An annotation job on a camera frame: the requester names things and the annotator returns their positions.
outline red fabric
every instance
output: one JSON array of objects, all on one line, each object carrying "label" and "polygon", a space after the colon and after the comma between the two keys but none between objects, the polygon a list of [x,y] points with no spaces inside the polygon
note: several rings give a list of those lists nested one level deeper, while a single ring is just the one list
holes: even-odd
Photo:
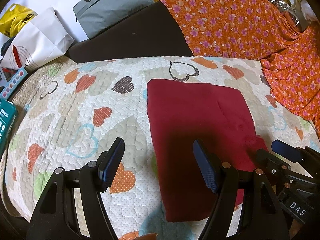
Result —
[{"label": "red fabric", "polygon": [[[208,83],[153,79],[148,85],[148,117],[168,222],[210,215],[216,195],[205,185],[192,145],[201,138],[209,152],[235,168],[253,171],[251,157],[267,147],[239,90]],[[243,199],[238,192],[236,205]]]}]

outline bed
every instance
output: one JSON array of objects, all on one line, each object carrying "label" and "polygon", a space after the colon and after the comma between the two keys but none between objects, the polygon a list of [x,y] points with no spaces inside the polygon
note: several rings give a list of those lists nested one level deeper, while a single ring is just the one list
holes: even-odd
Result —
[{"label": "bed", "polygon": [[[80,168],[122,137],[126,150],[118,186],[102,194],[117,236],[132,239],[153,232],[158,239],[197,239],[205,220],[168,223],[164,218],[147,117],[148,81],[186,76],[185,82],[240,90],[256,133],[270,151],[275,139],[320,150],[311,124],[271,97],[259,61],[145,57],[76,64],[63,56],[37,70],[12,100],[19,115],[0,162],[1,196],[9,214],[29,221],[55,168]],[[299,164],[292,169],[305,174]],[[75,197],[80,229],[88,236],[79,191]],[[229,235],[236,231],[240,212],[241,205],[236,206]]]}]

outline screw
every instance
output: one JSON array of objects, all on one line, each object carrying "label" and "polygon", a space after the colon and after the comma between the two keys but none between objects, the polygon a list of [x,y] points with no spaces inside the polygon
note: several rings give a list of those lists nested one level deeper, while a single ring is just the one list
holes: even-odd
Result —
[{"label": "screw", "polygon": [[60,174],[63,171],[63,169],[61,167],[56,168],[56,170],[54,171],[56,174]]},{"label": "screw", "polygon": [[256,173],[257,173],[258,175],[262,175],[262,174],[263,174],[263,171],[262,171],[262,169],[256,169]]},{"label": "screw", "polygon": [[229,169],[231,167],[230,163],[224,162],[222,163],[222,167]]},{"label": "screw", "polygon": [[95,167],[97,165],[97,163],[95,162],[95,161],[90,161],[89,163],[88,163],[88,166],[90,167],[90,168],[93,168],[93,167]]}]

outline dark cloth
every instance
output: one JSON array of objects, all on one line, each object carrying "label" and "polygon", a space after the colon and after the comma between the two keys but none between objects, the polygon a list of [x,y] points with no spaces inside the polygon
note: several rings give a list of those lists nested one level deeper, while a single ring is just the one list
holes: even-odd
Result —
[{"label": "dark cloth", "polygon": [[[258,149],[268,150],[255,133],[239,90],[208,83],[153,79],[148,82],[148,117],[156,153],[160,192],[168,222],[208,217],[216,195],[206,187],[193,155],[202,139],[209,153],[235,168],[253,171]],[[239,190],[236,205],[243,201]]]},{"label": "dark cloth", "polygon": [[76,63],[118,58],[193,56],[179,25],[160,1],[66,53]]},{"label": "dark cloth", "polygon": [[13,39],[15,38],[15,36],[11,37],[10,39],[8,39],[1,48],[1,56],[4,57],[5,53],[7,52],[8,48],[10,47]]}]

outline floral cloth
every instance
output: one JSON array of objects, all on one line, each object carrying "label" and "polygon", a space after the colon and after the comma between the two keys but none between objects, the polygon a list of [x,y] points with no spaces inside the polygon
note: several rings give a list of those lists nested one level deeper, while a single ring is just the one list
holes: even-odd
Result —
[{"label": "floral cloth", "polygon": [[194,56],[261,59],[300,36],[268,0],[161,0]]},{"label": "floral cloth", "polygon": [[320,137],[320,25],[312,23],[288,48],[261,60],[271,95],[292,113],[313,121]]}]

